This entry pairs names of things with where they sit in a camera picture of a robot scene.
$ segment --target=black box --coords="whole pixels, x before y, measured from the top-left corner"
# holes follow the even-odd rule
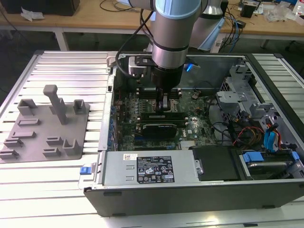
[[[220,4],[220,8],[223,11],[223,17],[225,16],[226,10],[228,8],[228,4],[229,4],[228,0],[222,0],[222,2]]]
[[[198,174],[200,181],[240,181],[248,180],[233,147],[195,146],[193,157],[202,165],[203,174]]]
[[[21,7],[33,12],[73,16],[80,0],[0,0],[7,13],[21,13]]]
[[[241,11],[241,17],[251,18],[256,8],[256,6],[244,5]]]

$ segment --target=gray fixture plate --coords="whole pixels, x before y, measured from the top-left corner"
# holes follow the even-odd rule
[[[19,114],[10,134],[9,139],[15,132],[35,132],[33,138],[20,138],[23,142],[22,147],[10,147],[14,149],[19,156],[17,158],[0,159],[0,163],[17,163],[17,162],[41,162],[41,161],[60,161],[60,160],[77,160],[82,157],[82,151],[84,146],[86,125],[89,115],[89,104],[85,104],[86,110],[84,114],[75,114],[72,104],[66,104],[66,117],[67,122],[65,125],[61,125],[56,114],[52,114],[50,110],[51,105],[37,105],[37,108],[32,108],[33,115]],[[20,120],[26,119],[39,119],[39,125],[31,126],[19,126]],[[76,153],[67,155],[63,150],[63,144],[61,145],[48,145],[48,137],[61,137],[61,139],[67,140],[72,145],[74,139],[76,139],[79,148]],[[48,156],[43,153],[44,149],[58,148],[60,156]]]

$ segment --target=robotic arm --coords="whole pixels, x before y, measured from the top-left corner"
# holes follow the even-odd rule
[[[156,12],[153,24],[152,62],[154,66],[151,80],[157,90],[156,101],[169,99],[171,89],[181,81],[191,37],[193,37],[193,46],[197,48],[198,43],[202,42],[201,39],[207,38],[204,31],[210,33],[214,25],[222,18],[221,0],[118,1],[132,7]]]

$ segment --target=power supply label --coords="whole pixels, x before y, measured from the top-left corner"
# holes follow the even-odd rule
[[[140,184],[175,182],[171,156],[137,157],[137,182]]]

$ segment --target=blue latch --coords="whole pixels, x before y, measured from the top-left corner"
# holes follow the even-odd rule
[[[294,160],[295,161],[297,161],[297,160],[300,160],[300,157],[299,157],[299,155],[298,155],[298,153],[297,152],[295,152],[295,151],[292,151],[292,156],[293,156],[293,158],[294,158]]]
[[[264,161],[264,158],[262,156],[262,153],[261,152],[246,152],[245,154],[243,154],[243,158],[244,158],[244,161],[246,163],[248,162],[263,162]]]
[[[80,168],[80,175],[91,175],[92,174],[92,167],[81,167]]]
[[[186,72],[191,71],[192,68],[193,68],[193,64],[188,64],[188,65],[186,66]]]
[[[170,145],[170,146],[167,146],[167,150],[173,150],[174,149],[174,146]]]

